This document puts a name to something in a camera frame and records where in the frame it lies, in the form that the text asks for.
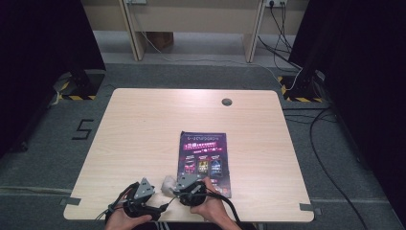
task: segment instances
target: wall outlet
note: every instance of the wall outlet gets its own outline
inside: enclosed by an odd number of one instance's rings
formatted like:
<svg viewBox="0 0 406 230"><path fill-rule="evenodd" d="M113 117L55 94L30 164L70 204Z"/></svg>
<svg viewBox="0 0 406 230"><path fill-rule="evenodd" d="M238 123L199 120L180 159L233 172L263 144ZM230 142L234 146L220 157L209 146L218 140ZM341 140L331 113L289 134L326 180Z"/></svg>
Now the wall outlet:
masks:
<svg viewBox="0 0 406 230"><path fill-rule="evenodd" d="M287 0L273 0L274 1L274 8L281 8L282 7L282 3L284 3L284 5L287 5ZM265 7L269 7L269 3L271 2L271 0L266 0L266 5Z"/></svg>

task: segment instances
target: table top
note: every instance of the table top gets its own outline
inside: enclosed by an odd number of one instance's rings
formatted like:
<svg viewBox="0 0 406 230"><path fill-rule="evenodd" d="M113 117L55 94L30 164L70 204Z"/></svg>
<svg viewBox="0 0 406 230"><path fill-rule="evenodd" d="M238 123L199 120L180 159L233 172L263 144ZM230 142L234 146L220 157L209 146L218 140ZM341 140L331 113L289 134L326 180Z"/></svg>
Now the table top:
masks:
<svg viewBox="0 0 406 230"><path fill-rule="evenodd" d="M223 105L230 99L231 105ZM312 221L310 204L278 95L264 90L116 89L71 194L67 219L95 219L129 184L155 186L149 206L176 178L182 131L227 134L232 198L241 221ZM233 218L231 209L225 204ZM203 221L174 200L160 221Z"/></svg>

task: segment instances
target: black controller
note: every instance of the black controller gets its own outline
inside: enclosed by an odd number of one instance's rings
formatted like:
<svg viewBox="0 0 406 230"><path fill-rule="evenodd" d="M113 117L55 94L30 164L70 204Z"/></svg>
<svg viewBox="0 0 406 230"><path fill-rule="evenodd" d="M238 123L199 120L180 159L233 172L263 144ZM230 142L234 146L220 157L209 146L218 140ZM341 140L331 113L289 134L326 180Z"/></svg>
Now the black controller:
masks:
<svg viewBox="0 0 406 230"><path fill-rule="evenodd" d="M161 213L165 212L168 208L168 204L161 205L159 208L147 206L147 201L155 194L154 187L143 178L141 183L134 183L126 190L127 196L123 203L125 213L131 218L137 218L143 215L151 215L152 220L157 221L161 217ZM113 214L115 207L109 205L106 213L105 222Z"/></svg>
<svg viewBox="0 0 406 230"><path fill-rule="evenodd" d="M186 206L197 206L206 199L206 185L198 180L197 175L186 174L179 178L173 192Z"/></svg>

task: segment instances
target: magazine cover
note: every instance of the magazine cover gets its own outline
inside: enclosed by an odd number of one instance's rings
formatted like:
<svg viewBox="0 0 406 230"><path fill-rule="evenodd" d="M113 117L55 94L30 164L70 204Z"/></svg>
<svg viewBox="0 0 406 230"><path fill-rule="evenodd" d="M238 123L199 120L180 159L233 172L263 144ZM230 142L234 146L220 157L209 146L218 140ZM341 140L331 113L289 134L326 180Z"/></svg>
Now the magazine cover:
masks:
<svg viewBox="0 0 406 230"><path fill-rule="evenodd" d="M178 179L184 174L208 176L223 196L231 198L226 134L182 132Z"/></svg>

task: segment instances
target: floor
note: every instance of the floor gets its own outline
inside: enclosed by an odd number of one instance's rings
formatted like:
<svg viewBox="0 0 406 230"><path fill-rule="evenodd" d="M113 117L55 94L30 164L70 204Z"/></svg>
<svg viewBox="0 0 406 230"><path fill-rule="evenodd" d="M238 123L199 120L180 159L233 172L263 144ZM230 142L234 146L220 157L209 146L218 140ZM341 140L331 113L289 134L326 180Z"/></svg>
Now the floor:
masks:
<svg viewBox="0 0 406 230"><path fill-rule="evenodd" d="M284 61L274 60L260 43L254 62L247 64L240 34L176 33L173 46L163 54L148 47L142 61L134 60L126 32L95 32L95 37L107 66L99 99L59 102L38 124L27 152L3 157L0 161L1 229L103 228L100 221L64 219L64 206L60 202L72 192L96 132L92 131L86 141L73 141L72 136L78 135L78 123L91 118L94 122L87 123L86 128L97 130L116 87L226 87L275 90L281 94L277 76L285 72L275 67L292 70ZM261 35L261 38L270 46L278 42L275 35ZM288 37L291 45L294 38ZM315 219L310 223L267 223L259 229L365 229L327 178L309 142L310 124L328 102L290 103L281 95L280 99ZM347 194L368 229L404 229L373 173L357 162L335 115L331 111L326 115L313 129L313 143L328 173Z"/></svg>

